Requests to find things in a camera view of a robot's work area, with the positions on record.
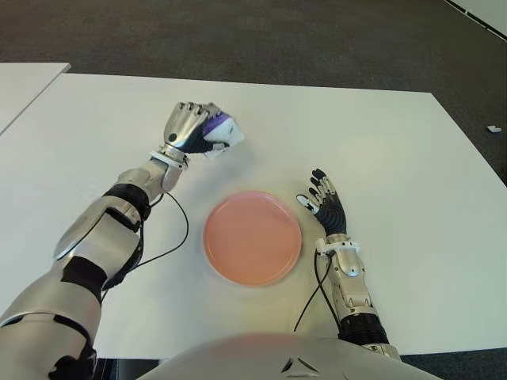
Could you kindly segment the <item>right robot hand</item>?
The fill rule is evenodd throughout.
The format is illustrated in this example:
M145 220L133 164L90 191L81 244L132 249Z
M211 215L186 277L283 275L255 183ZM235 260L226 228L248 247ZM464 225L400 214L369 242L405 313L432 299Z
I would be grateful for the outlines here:
M321 169L314 169L310 180L312 187L308 188L308 192L315 201L304 194L298 194L296 200L315 217L326 232L326 236L346 235L345 209L332 180Z

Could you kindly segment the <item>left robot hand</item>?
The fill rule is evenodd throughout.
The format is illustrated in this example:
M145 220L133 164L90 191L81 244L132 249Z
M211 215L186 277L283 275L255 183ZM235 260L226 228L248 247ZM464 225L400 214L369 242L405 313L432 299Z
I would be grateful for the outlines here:
M220 121L223 112L213 104L180 102L174 107L164 130L164 143L183 154L203 154L228 148L223 140L208 141L209 124Z

